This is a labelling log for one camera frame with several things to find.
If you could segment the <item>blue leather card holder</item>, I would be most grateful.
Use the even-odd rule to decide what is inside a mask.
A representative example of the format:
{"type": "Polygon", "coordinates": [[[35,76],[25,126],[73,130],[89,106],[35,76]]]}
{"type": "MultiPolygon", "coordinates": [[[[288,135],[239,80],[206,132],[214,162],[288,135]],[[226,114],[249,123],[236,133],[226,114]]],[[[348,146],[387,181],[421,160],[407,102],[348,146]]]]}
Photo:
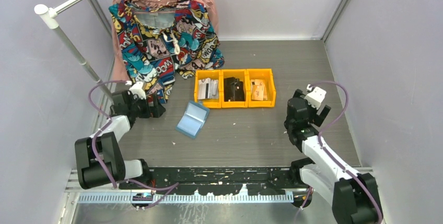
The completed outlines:
{"type": "Polygon", "coordinates": [[[189,101],[183,117],[176,126],[176,131],[183,135],[196,139],[209,115],[210,109],[202,103],[189,101]]]}

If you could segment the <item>white magnetic stripe card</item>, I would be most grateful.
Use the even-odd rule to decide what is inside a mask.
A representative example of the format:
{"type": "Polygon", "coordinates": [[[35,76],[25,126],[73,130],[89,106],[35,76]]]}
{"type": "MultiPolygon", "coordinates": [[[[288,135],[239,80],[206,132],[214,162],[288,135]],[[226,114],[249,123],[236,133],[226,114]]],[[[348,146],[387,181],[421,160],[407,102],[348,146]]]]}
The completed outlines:
{"type": "Polygon", "coordinates": [[[197,99],[208,100],[219,98],[219,80],[205,78],[198,80],[197,99]]]}

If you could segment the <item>yellow three-compartment bin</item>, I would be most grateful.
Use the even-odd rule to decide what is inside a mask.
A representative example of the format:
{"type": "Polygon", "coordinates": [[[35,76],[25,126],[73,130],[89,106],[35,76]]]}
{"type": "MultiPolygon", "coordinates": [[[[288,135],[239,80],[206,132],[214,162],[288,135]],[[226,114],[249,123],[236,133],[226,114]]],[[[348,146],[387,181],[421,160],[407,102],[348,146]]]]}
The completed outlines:
{"type": "Polygon", "coordinates": [[[276,88],[270,68],[198,70],[193,95],[210,109],[273,108],[276,88]]]}

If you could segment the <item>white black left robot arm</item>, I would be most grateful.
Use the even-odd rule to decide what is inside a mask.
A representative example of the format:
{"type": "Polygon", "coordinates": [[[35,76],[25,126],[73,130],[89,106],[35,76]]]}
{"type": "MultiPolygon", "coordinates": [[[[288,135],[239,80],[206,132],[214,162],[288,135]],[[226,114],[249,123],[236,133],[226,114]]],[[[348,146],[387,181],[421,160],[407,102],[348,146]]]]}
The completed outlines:
{"type": "Polygon", "coordinates": [[[154,98],[142,99],[129,90],[114,92],[110,118],[89,137],[78,139],[75,158],[79,185],[83,189],[126,181],[140,189],[153,185],[153,176],[144,159],[124,160],[119,141],[137,118],[161,117],[166,109],[154,98]]]}

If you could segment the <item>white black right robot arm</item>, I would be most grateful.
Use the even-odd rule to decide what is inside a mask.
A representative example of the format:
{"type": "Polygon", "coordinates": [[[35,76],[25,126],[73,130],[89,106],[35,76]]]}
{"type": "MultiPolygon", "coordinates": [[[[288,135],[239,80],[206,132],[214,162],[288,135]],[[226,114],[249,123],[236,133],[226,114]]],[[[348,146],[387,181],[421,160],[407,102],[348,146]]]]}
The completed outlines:
{"type": "Polygon", "coordinates": [[[326,92],[297,89],[287,101],[284,122],[289,141],[306,157],[291,163],[293,186],[308,186],[308,194],[317,191],[331,206],[337,223],[382,223],[378,185],[370,173],[349,166],[336,154],[317,130],[331,108],[322,106],[326,92]]]}

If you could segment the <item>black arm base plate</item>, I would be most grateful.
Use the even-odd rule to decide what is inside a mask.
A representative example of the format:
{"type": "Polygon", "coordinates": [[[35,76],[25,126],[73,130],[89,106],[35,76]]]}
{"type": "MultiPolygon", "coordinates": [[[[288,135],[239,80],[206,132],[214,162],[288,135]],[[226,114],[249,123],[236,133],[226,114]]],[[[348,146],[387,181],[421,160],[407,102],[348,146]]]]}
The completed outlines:
{"type": "Polygon", "coordinates": [[[309,188],[291,167],[155,167],[135,180],[159,188],[161,193],[177,183],[171,192],[176,195],[237,195],[243,186],[249,196],[305,192],[309,188]]]}

